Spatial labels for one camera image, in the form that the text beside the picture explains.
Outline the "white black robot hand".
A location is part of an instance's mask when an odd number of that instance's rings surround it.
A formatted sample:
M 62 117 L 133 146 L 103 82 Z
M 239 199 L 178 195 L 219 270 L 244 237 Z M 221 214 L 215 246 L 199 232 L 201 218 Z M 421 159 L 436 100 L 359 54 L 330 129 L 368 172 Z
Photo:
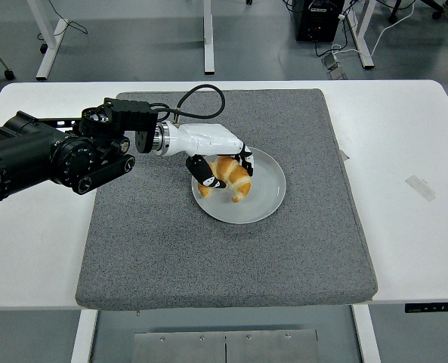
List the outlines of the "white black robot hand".
M 254 157 L 250 149 L 231 131 L 220 124 L 195 123 L 179 127 L 162 123 L 162 141 L 156 151 L 161 156 L 179 152 L 188 155 L 186 166 L 203 186 L 224 188 L 225 182 L 215 176 L 204 157 L 224 155 L 234 158 L 249 175 L 254 172 Z

